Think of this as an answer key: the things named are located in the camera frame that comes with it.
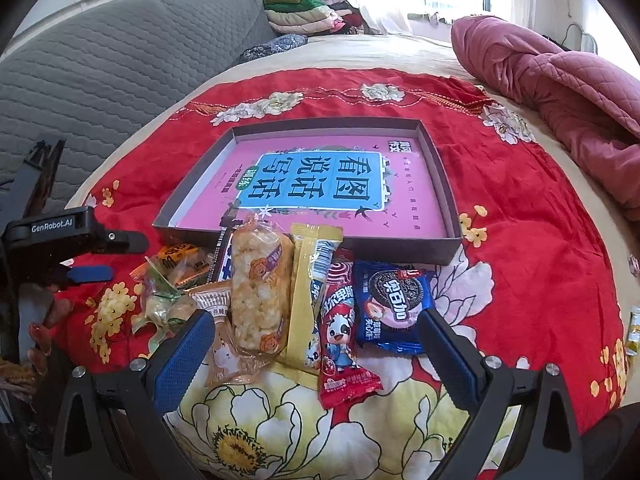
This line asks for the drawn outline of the left hand red nails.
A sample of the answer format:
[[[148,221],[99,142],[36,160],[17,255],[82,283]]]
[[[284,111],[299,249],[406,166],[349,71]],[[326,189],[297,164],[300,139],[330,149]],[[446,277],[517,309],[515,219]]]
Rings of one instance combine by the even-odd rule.
[[[21,291],[21,306],[36,317],[29,323],[28,333],[34,346],[27,357],[35,371],[44,376],[48,371],[48,359],[53,349],[53,329],[73,311],[73,304],[66,298],[58,298],[58,285],[42,288],[27,284]]]

